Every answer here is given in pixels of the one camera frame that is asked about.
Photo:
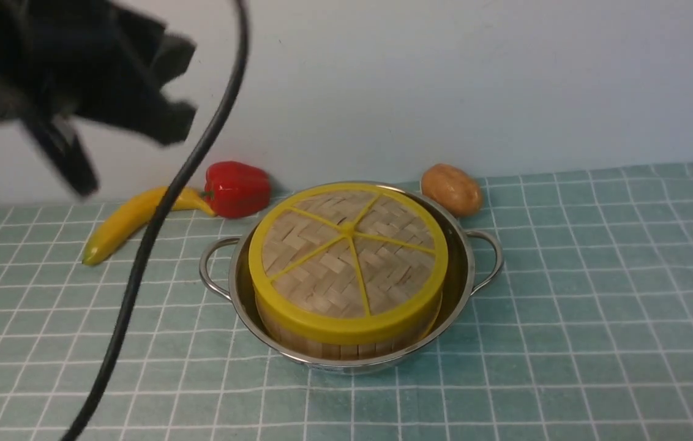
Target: toy pepper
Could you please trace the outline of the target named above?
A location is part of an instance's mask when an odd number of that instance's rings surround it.
[[[250,216],[271,203],[271,180],[260,168],[217,162],[206,171],[203,198],[221,217]]]

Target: stainless steel pot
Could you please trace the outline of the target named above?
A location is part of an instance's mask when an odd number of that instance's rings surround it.
[[[286,349],[284,346],[277,343],[265,332],[262,320],[257,312],[257,304],[254,298],[254,286],[252,284],[251,275],[249,274],[249,243],[251,243],[254,230],[257,227],[256,224],[252,226],[250,232],[243,237],[222,238],[207,247],[199,263],[199,273],[202,282],[212,292],[219,294],[227,299],[227,301],[231,301],[238,316],[241,318],[241,321],[243,321],[243,324],[245,324],[257,338],[295,363],[310,366],[310,368],[322,369],[322,371],[331,371],[341,374],[366,374],[379,371],[386,367],[388,368],[389,366],[394,366],[404,358],[407,358],[408,355],[413,354],[413,352],[431,343],[431,341],[448,329],[466,306],[466,302],[469,301],[469,298],[489,284],[496,277],[496,274],[500,273],[501,267],[504,265],[504,257],[501,254],[501,246],[496,238],[486,232],[476,230],[464,231],[464,229],[461,229],[458,221],[456,221],[447,210],[442,208],[439,204],[434,203],[431,199],[414,193],[405,192],[405,190],[401,190],[400,188],[389,187],[385,184],[375,185],[402,193],[427,209],[436,219],[436,222],[439,223],[448,241],[449,265],[442,288],[441,309],[439,311],[439,316],[436,318],[436,322],[433,324],[433,331],[421,341],[381,357],[348,361],[326,360],[325,358],[311,357]],[[472,247],[469,244],[469,238],[481,238],[486,240],[493,247],[496,254],[496,263],[491,273],[484,280],[476,284],[474,284],[474,256],[472,254]],[[208,273],[208,260],[217,249],[236,244],[237,246],[232,254],[230,263],[229,290],[225,290],[225,288],[220,287],[211,279]]]

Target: yellow banana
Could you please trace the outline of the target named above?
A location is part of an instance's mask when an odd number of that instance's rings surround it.
[[[147,224],[166,191],[167,187],[148,190],[129,199],[115,210],[115,213],[112,213],[88,239],[86,248],[83,249],[84,265],[99,265],[119,249],[134,232]],[[215,212],[202,200],[199,192],[190,187],[184,188],[173,205],[173,211],[181,209],[200,209],[209,216],[215,216]]]

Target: table surface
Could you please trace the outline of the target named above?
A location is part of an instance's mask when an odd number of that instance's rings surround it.
[[[206,292],[204,247],[256,219],[173,213],[81,439],[693,440],[693,164],[481,183],[462,223],[498,235],[505,271],[436,344],[370,376],[285,361]],[[78,261],[115,207],[0,209],[0,441],[58,439],[90,388],[139,239]],[[484,274],[492,253],[474,253]]]

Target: metal handle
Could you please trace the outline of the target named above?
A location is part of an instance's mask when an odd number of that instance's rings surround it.
[[[504,266],[504,254],[501,253],[501,243],[499,243],[497,238],[494,236],[480,230],[467,230],[464,232],[464,234],[466,234],[466,237],[483,239],[491,245],[491,247],[494,249],[494,253],[496,254],[496,263],[493,270],[491,270],[491,274],[489,274],[485,279],[483,279],[482,282],[476,284],[474,288],[472,288],[472,293],[470,293],[469,296],[473,296],[476,292],[482,290],[482,288],[484,288],[487,284],[493,282],[493,279],[496,278],[496,274],[500,273],[501,267]]]
[[[227,301],[229,302],[232,302],[232,298],[230,297],[230,291],[225,290],[225,288],[222,288],[216,282],[213,282],[213,279],[210,278],[210,274],[208,274],[208,259],[213,255],[213,253],[215,253],[217,249],[224,248],[225,246],[229,245],[234,245],[240,242],[240,240],[240,237],[226,237],[217,240],[214,243],[210,244],[208,248],[206,248],[204,253],[202,253],[202,257],[200,257],[200,279],[202,279],[202,282],[209,290],[219,294],[223,298],[227,299]]]

